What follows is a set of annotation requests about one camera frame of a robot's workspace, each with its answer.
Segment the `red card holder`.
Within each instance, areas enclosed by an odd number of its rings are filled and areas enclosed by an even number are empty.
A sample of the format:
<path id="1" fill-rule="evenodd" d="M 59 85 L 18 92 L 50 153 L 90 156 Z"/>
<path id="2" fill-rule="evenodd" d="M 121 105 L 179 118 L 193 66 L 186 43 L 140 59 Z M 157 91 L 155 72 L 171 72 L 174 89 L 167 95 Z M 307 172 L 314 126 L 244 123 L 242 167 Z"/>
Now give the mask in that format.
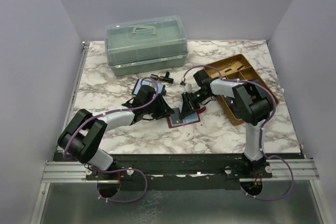
<path id="1" fill-rule="evenodd" d="M 175 112 L 175 114 L 177 114 L 178 116 L 180 115 L 181 108 L 182 107 L 180 106 L 178 108 L 174 108 L 173 109 L 174 112 Z M 205 112 L 205 110 L 206 110 L 206 107 L 204 106 L 200 110 L 198 110 L 197 112 L 194 112 L 191 115 L 187 116 L 186 118 L 182 119 L 182 121 L 184 122 L 184 124 L 181 125 L 181 126 L 186 126 L 186 125 L 190 125 L 190 124 L 194 124 L 194 123 L 200 122 L 201 119 L 200 119 L 199 115 L 202 114 L 203 112 Z M 175 127 L 171 127 L 171 125 L 170 125 L 170 116 L 168 116 L 166 119 L 167 119 L 168 127 L 170 129 L 175 128 Z"/>

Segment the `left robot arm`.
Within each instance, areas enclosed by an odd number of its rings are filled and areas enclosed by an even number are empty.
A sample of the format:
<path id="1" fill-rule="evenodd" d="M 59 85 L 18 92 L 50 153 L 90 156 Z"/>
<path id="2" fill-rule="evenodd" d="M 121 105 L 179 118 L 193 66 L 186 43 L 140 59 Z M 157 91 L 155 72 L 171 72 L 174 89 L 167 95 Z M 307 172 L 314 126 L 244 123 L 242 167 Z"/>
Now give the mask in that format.
<path id="1" fill-rule="evenodd" d="M 158 120 L 174 114 L 163 98 L 153 87 L 143 85 L 137 94 L 118 109 L 100 114 L 92 114 L 86 109 L 79 110 L 58 138 L 58 146 L 64 154 L 70 154 L 82 164 L 108 170 L 114 159 L 99 148 L 105 132 L 118 127 L 129 126 L 149 115 Z"/>

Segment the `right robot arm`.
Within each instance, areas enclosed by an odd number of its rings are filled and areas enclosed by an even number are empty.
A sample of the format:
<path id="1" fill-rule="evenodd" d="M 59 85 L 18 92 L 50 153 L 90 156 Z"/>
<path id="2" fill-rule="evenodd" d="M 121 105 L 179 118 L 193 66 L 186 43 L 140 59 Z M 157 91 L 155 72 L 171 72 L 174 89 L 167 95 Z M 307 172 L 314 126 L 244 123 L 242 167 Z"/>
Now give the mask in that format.
<path id="1" fill-rule="evenodd" d="M 200 104 L 214 96 L 226 96 L 233 99 L 238 115 L 245 122 L 246 145 L 242 155 L 244 173 L 260 169 L 266 162 L 264 151 L 264 126 L 272 116 L 276 106 L 274 97 L 259 80 L 227 80 L 221 77 L 211 78 L 202 69 L 193 75 L 199 90 L 182 94 L 182 108 L 179 119 L 197 112 Z"/>

